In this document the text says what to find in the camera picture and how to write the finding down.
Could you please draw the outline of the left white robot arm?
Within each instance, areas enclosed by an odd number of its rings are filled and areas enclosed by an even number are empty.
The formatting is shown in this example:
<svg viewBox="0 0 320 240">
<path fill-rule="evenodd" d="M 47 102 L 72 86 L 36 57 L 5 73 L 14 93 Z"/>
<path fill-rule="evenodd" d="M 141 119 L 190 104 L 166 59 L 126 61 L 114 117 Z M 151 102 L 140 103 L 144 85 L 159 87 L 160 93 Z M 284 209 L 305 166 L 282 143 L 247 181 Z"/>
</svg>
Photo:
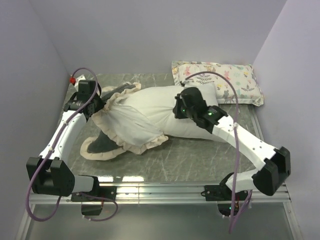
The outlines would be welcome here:
<svg viewBox="0 0 320 240">
<path fill-rule="evenodd" d="M 89 201 L 101 195 L 94 176 L 75 175 L 66 164 L 72 146 L 88 119 L 104 107 L 94 80 L 80 80 L 75 92 L 65 104 L 61 121 L 50 142 L 38 157 L 26 163 L 30 188 L 35 194 L 68 197 L 83 192 Z"/>
</svg>

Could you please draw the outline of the grey pillowcase with cream trim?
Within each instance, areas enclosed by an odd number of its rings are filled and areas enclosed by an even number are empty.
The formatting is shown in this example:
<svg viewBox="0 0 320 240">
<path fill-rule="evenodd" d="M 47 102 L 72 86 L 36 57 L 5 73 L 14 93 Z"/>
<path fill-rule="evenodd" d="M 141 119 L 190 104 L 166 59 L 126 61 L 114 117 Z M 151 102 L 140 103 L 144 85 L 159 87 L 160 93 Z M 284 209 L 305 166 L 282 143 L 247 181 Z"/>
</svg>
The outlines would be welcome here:
<svg viewBox="0 0 320 240">
<path fill-rule="evenodd" d="M 91 117 L 100 133 L 98 137 L 89 137 L 82 143 L 82 157 L 92 161 L 108 161 L 127 151 L 141 155 L 169 140 L 146 116 L 125 105 L 124 101 L 140 90 L 141 84 L 138 82 L 102 88 L 101 99 L 105 105 Z"/>
</svg>

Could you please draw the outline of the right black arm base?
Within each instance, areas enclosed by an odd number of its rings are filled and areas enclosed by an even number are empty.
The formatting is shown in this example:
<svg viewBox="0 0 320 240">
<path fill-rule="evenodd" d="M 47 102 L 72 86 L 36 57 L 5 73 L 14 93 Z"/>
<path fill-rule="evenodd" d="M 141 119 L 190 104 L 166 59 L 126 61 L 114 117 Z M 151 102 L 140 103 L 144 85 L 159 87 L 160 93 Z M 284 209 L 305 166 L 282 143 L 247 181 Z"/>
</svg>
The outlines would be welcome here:
<svg viewBox="0 0 320 240">
<path fill-rule="evenodd" d="M 227 186 L 222 185 L 205 185 L 204 190 L 200 194 L 207 202 L 230 202 L 232 200 L 232 191 Z M 235 194 L 234 216 L 240 210 L 240 201 L 244 201 L 248 195 L 246 190 Z M 218 203 L 217 207 L 223 218 L 231 216 L 231 203 Z"/>
</svg>

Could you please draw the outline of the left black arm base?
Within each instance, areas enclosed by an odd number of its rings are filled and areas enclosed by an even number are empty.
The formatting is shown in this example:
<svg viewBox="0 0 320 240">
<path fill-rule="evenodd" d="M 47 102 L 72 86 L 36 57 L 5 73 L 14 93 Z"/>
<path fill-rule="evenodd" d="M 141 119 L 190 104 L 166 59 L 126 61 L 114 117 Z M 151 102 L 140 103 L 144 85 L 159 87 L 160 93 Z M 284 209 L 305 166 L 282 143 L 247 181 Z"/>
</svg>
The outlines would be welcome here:
<svg viewBox="0 0 320 240">
<path fill-rule="evenodd" d="M 97 217 L 102 213 L 106 203 L 113 203 L 116 212 L 118 211 L 116 194 L 116 186 L 102 186 L 97 191 L 72 193 L 70 201 L 81 204 L 81 213 L 84 217 Z"/>
</svg>

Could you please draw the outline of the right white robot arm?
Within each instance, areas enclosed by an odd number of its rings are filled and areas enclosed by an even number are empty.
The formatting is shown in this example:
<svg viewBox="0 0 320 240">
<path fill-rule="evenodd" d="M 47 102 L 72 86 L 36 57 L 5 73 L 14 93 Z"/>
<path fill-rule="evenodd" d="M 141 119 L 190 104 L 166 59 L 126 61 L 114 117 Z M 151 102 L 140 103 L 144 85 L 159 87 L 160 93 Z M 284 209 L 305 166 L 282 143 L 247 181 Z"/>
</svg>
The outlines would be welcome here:
<svg viewBox="0 0 320 240">
<path fill-rule="evenodd" d="M 276 148 L 257 138 L 238 125 L 235 117 L 218 106 L 208 106 L 196 87 L 184 89 L 175 96 L 173 113 L 177 119 L 191 119 L 213 136 L 217 136 L 243 154 L 255 169 L 238 173 L 234 171 L 221 182 L 220 194 L 226 200 L 238 192 L 258 190 L 273 196 L 291 174 L 291 154 L 285 147 Z"/>
</svg>

